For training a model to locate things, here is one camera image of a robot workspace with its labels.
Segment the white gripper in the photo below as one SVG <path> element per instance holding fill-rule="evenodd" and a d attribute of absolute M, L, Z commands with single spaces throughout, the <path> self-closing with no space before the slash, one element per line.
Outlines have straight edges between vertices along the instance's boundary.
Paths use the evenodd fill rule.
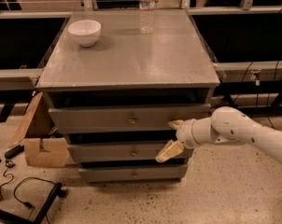
<path fill-rule="evenodd" d="M 212 129 L 211 118 L 171 120 L 168 125 L 176 130 L 176 138 L 179 141 L 170 140 L 156 156 L 159 163 L 166 162 L 188 149 L 199 147 L 215 140 L 215 132 Z"/>

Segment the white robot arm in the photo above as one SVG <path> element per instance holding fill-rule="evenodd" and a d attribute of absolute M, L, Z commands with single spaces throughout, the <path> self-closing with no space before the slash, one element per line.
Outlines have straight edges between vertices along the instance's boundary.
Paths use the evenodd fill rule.
<path fill-rule="evenodd" d="M 282 164 L 282 132 L 262 126 L 239 110 L 224 106 L 204 119 L 173 120 L 169 126 L 176 131 L 176 141 L 170 140 L 156 156 L 157 162 L 168 161 L 184 149 L 202 144 L 226 145 L 237 142 L 251 144 Z"/>

